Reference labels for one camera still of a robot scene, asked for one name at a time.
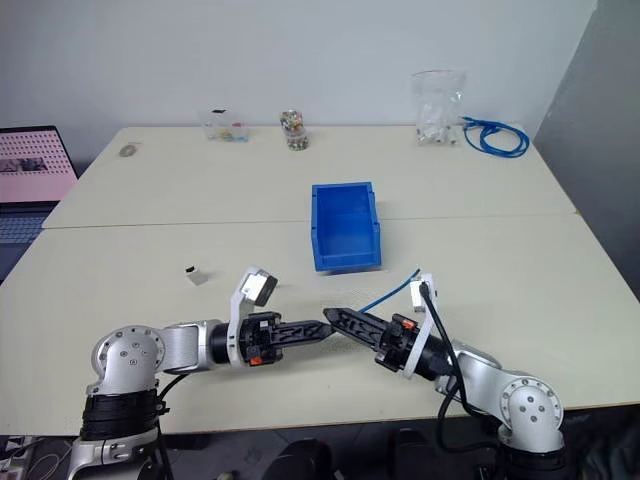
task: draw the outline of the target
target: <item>robotic arm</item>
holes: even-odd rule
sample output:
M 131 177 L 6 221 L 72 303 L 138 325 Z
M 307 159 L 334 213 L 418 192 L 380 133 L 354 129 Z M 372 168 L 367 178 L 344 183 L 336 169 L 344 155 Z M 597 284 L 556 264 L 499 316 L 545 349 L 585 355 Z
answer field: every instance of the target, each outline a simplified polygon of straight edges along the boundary
M 497 418 L 507 478 L 568 478 L 558 430 L 563 411 L 554 390 L 528 373 L 504 370 L 495 358 L 469 345 L 449 342 L 430 275 L 412 282 L 411 290 L 414 310 L 425 312 L 421 328 L 399 314 L 391 322 L 348 308 L 328 308 L 324 314 L 335 330 L 374 350 L 376 363 L 406 378 L 418 374 L 433 381 L 436 391 L 463 402 L 470 413 Z M 434 322 L 441 338 L 430 335 Z
M 229 323 L 205 320 L 164 329 L 132 325 L 100 339 L 91 355 L 99 378 L 87 387 L 68 478 L 164 478 L 153 459 L 158 418 L 168 411 L 157 394 L 157 372 L 268 365 L 282 359 L 283 348 L 319 342 L 333 333 L 330 325 L 315 320 L 281 323 L 276 312 L 254 313 L 254 307 L 266 305 L 276 283 L 264 270 L 249 268 L 231 298 Z

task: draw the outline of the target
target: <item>blue cable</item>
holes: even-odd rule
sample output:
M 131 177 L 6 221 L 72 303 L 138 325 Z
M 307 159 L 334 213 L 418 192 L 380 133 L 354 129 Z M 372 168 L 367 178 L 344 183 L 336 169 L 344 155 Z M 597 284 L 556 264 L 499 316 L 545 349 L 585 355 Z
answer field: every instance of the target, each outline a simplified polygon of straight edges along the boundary
M 521 155 L 524 155 L 524 152 L 529 148 L 529 137 L 522 130 L 518 130 L 510 125 L 500 122 L 491 122 L 489 120 L 476 120 L 471 117 L 462 117 L 462 119 L 466 122 L 463 127 L 464 138 L 467 139 L 467 143 L 471 145 L 473 148 L 478 150 L 479 152 L 489 153 L 491 155 L 496 155 L 498 157 L 503 158 L 517 158 Z M 480 146 L 474 145 L 474 143 L 469 139 L 469 135 L 467 133 L 468 130 L 472 128 L 480 128 L 482 127 L 482 131 L 480 132 Z M 508 130 L 511 133 L 514 133 L 520 139 L 520 143 L 513 150 L 502 150 L 501 148 L 494 147 L 487 143 L 486 138 L 489 135 L 493 135 L 494 133 L 498 133 L 500 130 Z
M 368 312 L 369 310 L 371 310 L 373 307 L 375 307 L 376 305 L 381 304 L 382 302 L 384 302 L 386 299 L 393 297 L 396 293 L 398 293 L 400 290 L 402 290 L 404 287 L 406 287 L 407 285 L 409 285 L 411 283 L 411 280 L 413 280 L 413 278 L 418 275 L 420 273 L 420 269 L 418 268 L 415 272 L 413 272 L 411 274 L 411 276 L 409 278 L 407 278 L 404 283 L 402 283 L 402 285 L 400 285 L 398 288 L 391 290 L 389 293 L 387 293 L 385 296 L 380 297 L 378 300 L 376 300 L 375 302 L 371 302 L 369 305 L 367 305 L 366 307 L 361 308 L 360 310 L 358 310 L 360 313 L 365 313 Z

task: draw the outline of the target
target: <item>floor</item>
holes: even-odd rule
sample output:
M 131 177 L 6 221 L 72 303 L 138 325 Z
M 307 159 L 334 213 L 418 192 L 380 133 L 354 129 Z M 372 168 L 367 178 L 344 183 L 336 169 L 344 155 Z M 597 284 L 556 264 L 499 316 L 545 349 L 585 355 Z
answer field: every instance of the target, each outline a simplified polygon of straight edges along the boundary
M 214 480 L 222 472 L 233 471 L 236 480 L 260 479 L 270 462 L 287 444 L 316 438 L 331 447 L 334 465 L 349 480 L 383 480 L 390 436 L 400 428 L 413 428 L 427 439 L 433 438 L 433 420 L 382 422 L 329 427 L 244 431 L 211 435 L 168 436 L 169 456 L 176 479 Z M 562 427 L 569 458 L 582 464 L 585 479 L 640 478 L 640 405 L 567 412 Z M 448 419 L 446 435 L 451 444 L 478 441 L 486 436 L 474 419 Z M 68 441 L 47 439 L 34 451 L 34 459 L 68 451 Z M 474 479 L 476 466 L 491 461 L 486 452 L 453 457 L 437 454 L 430 479 Z M 43 461 L 30 479 L 40 479 L 54 464 Z M 65 479 L 68 457 L 51 479 Z

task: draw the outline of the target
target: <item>blue storage tray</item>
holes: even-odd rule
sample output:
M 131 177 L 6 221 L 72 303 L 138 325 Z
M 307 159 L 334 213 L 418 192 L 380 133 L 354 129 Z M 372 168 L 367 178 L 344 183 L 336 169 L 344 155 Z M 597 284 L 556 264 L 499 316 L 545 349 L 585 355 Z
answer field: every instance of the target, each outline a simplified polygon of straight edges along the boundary
M 313 185 L 311 199 L 317 271 L 380 265 L 380 224 L 371 182 Z

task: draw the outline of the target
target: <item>white table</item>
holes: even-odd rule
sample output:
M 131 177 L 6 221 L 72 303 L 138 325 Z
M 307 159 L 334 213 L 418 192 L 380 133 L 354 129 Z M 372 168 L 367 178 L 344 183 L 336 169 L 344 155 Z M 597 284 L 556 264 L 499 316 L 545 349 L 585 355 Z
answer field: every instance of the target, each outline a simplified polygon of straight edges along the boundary
M 253 263 L 280 279 L 269 309 L 317 319 L 360 307 L 416 266 L 435 275 L 449 334 L 551 383 L 565 407 L 640 400 L 640 306 L 577 215 L 382 222 L 384 270 L 313 270 L 304 222 L 46 230 L 0 288 L 0 431 L 69 434 L 94 343 L 127 324 L 228 318 Z M 212 278 L 195 287 L 195 263 Z M 408 292 L 373 313 L 413 316 Z M 167 432 L 433 417 L 442 397 L 334 335 L 274 366 L 221 367 L 167 397 Z M 453 408 L 452 413 L 460 412 Z
M 466 143 L 419 147 L 407 126 L 309 131 L 311 147 L 292 152 L 278 127 L 252 128 L 246 144 L 199 127 L 123 129 L 45 228 L 308 221 L 312 184 L 358 181 L 373 182 L 381 219 L 575 212 L 533 145 L 501 159 Z M 138 152 L 120 157 L 129 142 Z

